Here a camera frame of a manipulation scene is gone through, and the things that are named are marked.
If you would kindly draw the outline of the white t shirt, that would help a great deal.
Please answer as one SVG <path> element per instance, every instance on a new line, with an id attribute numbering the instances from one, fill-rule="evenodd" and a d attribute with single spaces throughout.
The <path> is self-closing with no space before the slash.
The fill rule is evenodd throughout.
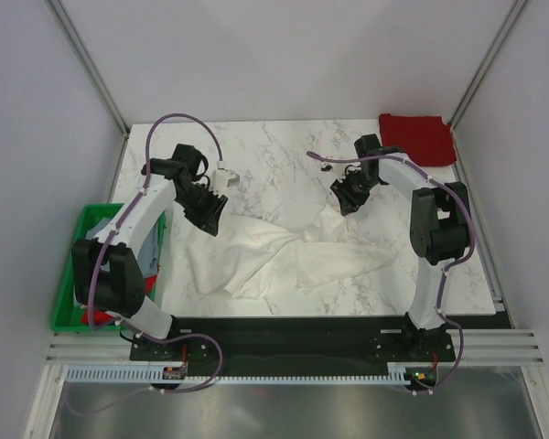
<path id="1" fill-rule="evenodd" d="M 299 232 L 262 219 L 226 216 L 215 237 L 191 232 L 186 249 L 199 292 L 240 299 L 309 294 L 389 266 L 396 257 L 396 251 L 368 240 L 331 206 Z"/>

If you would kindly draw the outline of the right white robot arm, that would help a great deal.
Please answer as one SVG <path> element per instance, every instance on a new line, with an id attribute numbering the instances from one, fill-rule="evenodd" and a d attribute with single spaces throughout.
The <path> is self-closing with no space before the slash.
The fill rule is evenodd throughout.
<path id="1" fill-rule="evenodd" d="M 409 359 L 423 359 L 434 348 L 429 330 L 446 323 L 447 278 L 476 247 L 468 190 L 461 182 L 442 183 L 397 147 L 382 147 L 375 134 L 354 143 L 355 159 L 333 160 L 345 170 L 331 184 L 343 216 L 357 212 L 373 188 L 388 185 L 411 202 L 409 240 L 418 257 L 418 275 L 407 317 L 414 329 L 401 336 Z"/>

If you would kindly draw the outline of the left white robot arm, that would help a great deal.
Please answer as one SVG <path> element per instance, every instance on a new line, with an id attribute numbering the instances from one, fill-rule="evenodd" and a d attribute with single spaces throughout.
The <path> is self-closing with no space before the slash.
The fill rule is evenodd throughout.
<path id="1" fill-rule="evenodd" d="M 93 238 L 79 239 L 71 249 L 74 293 L 88 312 L 88 325 L 96 327 L 94 310 L 106 312 L 151 339 L 151 349 L 162 359 L 178 356 L 183 339 L 172 331 L 174 317 L 146 294 L 137 256 L 174 202 L 191 224 L 211 236 L 218 234 L 228 201 L 226 189 L 235 186 L 239 177 L 219 167 L 203 184 L 198 167 L 198 161 L 150 160 L 144 167 L 142 185 L 118 213 Z"/>

